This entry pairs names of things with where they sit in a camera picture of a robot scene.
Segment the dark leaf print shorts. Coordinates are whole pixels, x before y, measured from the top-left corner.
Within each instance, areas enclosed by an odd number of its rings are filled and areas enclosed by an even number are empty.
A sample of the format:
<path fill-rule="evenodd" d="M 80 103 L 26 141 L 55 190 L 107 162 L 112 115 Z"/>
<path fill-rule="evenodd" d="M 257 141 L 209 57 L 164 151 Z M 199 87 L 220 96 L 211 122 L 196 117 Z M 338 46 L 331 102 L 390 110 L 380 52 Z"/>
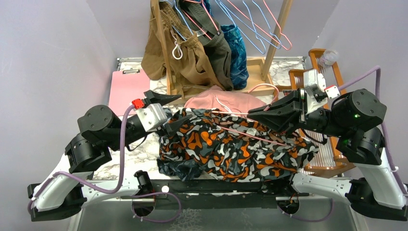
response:
<path fill-rule="evenodd" d="M 159 173 L 169 176 L 178 177 L 180 180 L 188 177 L 191 167 L 186 166 L 182 162 L 169 162 L 157 159 Z"/>

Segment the orange camouflage shorts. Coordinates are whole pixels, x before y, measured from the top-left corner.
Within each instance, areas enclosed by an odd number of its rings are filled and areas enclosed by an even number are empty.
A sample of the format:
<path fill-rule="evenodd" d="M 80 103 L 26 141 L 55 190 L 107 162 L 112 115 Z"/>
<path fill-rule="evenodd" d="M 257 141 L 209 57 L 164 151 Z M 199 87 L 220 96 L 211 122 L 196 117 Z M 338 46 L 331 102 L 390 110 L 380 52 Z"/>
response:
<path fill-rule="evenodd" d="M 298 135 L 280 135 L 260 123 L 212 109 L 183 108 L 170 121 L 192 115 L 175 135 L 159 139 L 158 159 L 191 167 L 183 181 L 203 173 L 228 182 L 261 182 L 287 177 L 319 152 Z"/>

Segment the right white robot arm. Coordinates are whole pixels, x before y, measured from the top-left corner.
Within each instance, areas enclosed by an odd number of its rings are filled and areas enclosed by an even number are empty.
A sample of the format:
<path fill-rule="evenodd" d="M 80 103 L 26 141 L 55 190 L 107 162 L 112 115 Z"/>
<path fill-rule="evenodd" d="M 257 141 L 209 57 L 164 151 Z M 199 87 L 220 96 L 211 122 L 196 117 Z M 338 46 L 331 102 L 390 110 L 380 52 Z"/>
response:
<path fill-rule="evenodd" d="M 378 127 L 386 106 L 366 89 L 339 96 L 330 109 L 324 108 L 326 93 L 318 98 L 315 103 L 304 89 L 297 89 L 275 103 L 250 110 L 248 118 L 278 133 L 303 129 L 336 137 L 336 149 L 363 177 L 337 180 L 297 173 L 280 180 L 278 191 L 285 196 L 295 191 L 317 194 L 348 204 L 369 218 L 407 221 L 406 185 L 392 170 L 385 137 Z"/>

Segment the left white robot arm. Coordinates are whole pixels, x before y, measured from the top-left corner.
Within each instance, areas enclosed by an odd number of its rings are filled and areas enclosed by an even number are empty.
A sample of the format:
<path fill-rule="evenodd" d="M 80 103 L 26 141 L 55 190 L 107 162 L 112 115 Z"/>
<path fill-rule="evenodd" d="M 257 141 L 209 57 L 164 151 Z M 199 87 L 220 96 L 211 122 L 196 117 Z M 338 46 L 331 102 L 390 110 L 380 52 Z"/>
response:
<path fill-rule="evenodd" d="M 143 99 L 131 102 L 123 118 L 107 105 L 90 108 L 78 119 L 80 132 L 67 144 L 55 169 L 42 183 L 28 186 L 27 210 L 31 220 L 66 219 L 88 205 L 116 197 L 156 196 L 147 172 L 125 175 L 125 151 L 151 133 L 175 134 L 183 122 L 169 124 L 163 107 L 178 98 L 146 91 Z M 112 160 L 113 151 L 120 155 L 118 180 L 88 181 L 89 176 Z"/>

